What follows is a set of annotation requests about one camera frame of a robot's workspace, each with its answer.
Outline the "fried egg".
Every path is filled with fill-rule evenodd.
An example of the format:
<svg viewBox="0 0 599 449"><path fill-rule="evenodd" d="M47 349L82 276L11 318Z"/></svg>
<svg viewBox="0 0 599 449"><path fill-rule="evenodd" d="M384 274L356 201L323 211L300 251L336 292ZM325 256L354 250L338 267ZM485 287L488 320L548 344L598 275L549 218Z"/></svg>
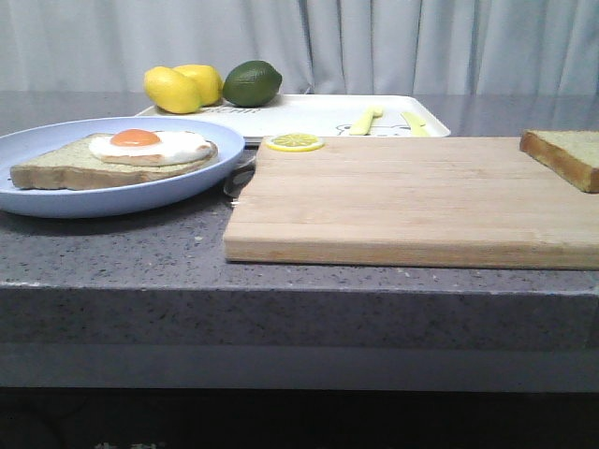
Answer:
<svg viewBox="0 0 599 449"><path fill-rule="evenodd" d="M137 128L110 136L94 137L89 149L102 162L140 167L192 163L211 158L217 152L200 134Z"/></svg>

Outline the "bread slice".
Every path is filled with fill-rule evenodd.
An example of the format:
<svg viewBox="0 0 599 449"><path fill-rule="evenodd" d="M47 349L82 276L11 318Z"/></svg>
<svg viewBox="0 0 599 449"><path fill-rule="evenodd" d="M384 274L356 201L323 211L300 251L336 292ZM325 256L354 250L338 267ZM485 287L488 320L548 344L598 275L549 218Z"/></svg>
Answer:
<svg viewBox="0 0 599 449"><path fill-rule="evenodd" d="M91 140L99 136L110 134L94 133L12 166L9 169L12 184L20 189L41 190L122 187L191 173L215 163L218 156L217 145L208 140L217 150L215 155L192 163L161 167L106 163L94 157L89 149Z"/></svg>
<svg viewBox="0 0 599 449"><path fill-rule="evenodd" d="M598 193L598 132L526 130L519 149L578 190Z"/></svg>

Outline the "light blue plate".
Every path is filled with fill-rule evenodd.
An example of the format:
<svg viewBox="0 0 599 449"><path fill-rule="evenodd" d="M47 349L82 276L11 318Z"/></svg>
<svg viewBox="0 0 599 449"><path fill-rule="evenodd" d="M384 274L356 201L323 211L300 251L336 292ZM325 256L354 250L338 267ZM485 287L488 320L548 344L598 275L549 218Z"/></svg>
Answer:
<svg viewBox="0 0 599 449"><path fill-rule="evenodd" d="M10 168L93 133L128 128L185 130L201 134L218 148L215 163L166 180L106 189L21 190ZM235 130L215 123L174 117L112 117L55 123L1 137L1 210L41 218L95 218L150 210L197 195L224 179L241 158L245 141Z"/></svg>

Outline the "white tray with bear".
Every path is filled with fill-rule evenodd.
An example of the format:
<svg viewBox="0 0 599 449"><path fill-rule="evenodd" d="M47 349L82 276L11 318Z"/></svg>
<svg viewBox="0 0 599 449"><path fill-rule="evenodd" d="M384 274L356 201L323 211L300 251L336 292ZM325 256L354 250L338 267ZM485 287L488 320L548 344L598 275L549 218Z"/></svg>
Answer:
<svg viewBox="0 0 599 449"><path fill-rule="evenodd" d="M264 107L239 108L223 101L184 117L227 126L243 135L248 143L258 143L264 136L292 132L320 137L347 136L352 124L369 107L383 111L371 125L373 137L410 137L410 125L403 118L405 112L418 116L430 137L451 134L416 99L402 95L278 94Z"/></svg>

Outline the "lemon slice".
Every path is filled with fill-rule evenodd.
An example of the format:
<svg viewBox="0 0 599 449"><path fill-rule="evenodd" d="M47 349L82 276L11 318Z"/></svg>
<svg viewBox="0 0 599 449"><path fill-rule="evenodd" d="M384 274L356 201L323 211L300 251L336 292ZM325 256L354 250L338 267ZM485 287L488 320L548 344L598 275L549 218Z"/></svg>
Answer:
<svg viewBox="0 0 599 449"><path fill-rule="evenodd" d="M267 138L266 145L279 152L311 152L322 148L325 141L312 134L288 133Z"/></svg>

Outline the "yellow plastic fork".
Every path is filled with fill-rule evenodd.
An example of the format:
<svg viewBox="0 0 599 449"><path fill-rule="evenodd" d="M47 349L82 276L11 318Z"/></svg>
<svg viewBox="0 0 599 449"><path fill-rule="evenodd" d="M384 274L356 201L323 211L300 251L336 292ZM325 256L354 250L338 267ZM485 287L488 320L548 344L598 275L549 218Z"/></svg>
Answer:
<svg viewBox="0 0 599 449"><path fill-rule="evenodd" d="M350 136L366 136L370 133L373 120L383 116L383 108L378 106L367 107L360 117L350 126Z"/></svg>

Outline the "wooden cutting board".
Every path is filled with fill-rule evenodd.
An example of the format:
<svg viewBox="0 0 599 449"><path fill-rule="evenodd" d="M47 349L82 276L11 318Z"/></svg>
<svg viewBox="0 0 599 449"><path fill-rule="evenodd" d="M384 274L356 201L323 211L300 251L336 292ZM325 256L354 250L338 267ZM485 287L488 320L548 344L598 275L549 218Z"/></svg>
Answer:
<svg viewBox="0 0 599 449"><path fill-rule="evenodd" d="M517 138L261 145L224 247L230 261L595 269L598 198Z"/></svg>

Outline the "green lime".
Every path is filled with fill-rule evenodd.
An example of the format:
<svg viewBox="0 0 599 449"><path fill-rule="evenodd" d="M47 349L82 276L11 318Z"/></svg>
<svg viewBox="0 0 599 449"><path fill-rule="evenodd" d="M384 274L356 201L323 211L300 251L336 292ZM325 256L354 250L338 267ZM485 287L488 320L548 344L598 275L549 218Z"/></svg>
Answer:
<svg viewBox="0 0 599 449"><path fill-rule="evenodd" d="M270 63L247 61L229 72L224 82L223 97L238 107L262 107L278 94L282 81L282 75Z"/></svg>

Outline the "yellow plastic knife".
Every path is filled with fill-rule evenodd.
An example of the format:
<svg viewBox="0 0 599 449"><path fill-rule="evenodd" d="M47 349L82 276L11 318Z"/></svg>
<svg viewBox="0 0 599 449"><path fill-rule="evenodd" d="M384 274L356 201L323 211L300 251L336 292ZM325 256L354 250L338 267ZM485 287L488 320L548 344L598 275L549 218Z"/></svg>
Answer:
<svg viewBox="0 0 599 449"><path fill-rule="evenodd" d="M405 111L401 113L401 116L409 126L413 137L428 137L430 135L426 129L426 121L419 115L414 112Z"/></svg>

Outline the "rear yellow lemon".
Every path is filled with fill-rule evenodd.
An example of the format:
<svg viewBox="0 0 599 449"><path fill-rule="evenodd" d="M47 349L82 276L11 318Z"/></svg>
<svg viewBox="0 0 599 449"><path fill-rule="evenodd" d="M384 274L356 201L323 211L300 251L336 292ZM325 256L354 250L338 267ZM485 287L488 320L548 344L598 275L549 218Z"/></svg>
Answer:
<svg viewBox="0 0 599 449"><path fill-rule="evenodd" d="M203 106L209 107L221 102L224 82L213 66L179 65L174 70L197 83Z"/></svg>

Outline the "yellow lemon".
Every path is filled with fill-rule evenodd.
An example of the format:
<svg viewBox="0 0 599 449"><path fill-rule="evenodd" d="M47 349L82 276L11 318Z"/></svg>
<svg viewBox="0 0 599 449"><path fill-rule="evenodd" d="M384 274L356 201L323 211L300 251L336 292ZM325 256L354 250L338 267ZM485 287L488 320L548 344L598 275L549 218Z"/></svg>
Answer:
<svg viewBox="0 0 599 449"><path fill-rule="evenodd" d="M221 102L224 82L213 66L179 65L174 70L197 83L203 106L209 107Z"/></svg>
<svg viewBox="0 0 599 449"><path fill-rule="evenodd" d="M143 87L146 95L167 112L187 114L201 108L198 84L170 67L156 66L146 71Z"/></svg>

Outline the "white curtain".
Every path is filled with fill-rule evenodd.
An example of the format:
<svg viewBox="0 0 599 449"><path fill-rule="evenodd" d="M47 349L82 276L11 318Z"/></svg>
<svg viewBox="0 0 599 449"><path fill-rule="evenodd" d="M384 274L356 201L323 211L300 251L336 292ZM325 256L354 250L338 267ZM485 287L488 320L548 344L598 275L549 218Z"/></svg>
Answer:
<svg viewBox="0 0 599 449"><path fill-rule="evenodd" d="M264 60L287 93L596 94L594 1L5 1L1 87L136 92Z"/></svg>

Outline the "front yellow lemon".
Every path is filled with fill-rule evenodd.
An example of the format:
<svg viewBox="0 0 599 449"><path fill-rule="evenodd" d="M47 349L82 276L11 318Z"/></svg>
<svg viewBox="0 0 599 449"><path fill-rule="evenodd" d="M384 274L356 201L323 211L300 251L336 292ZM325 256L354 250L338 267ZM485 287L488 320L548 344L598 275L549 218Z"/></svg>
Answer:
<svg viewBox="0 0 599 449"><path fill-rule="evenodd" d="M201 108L198 84L170 67L156 66L146 71L143 87L146 95L167 112L187 114Z"/></svg>

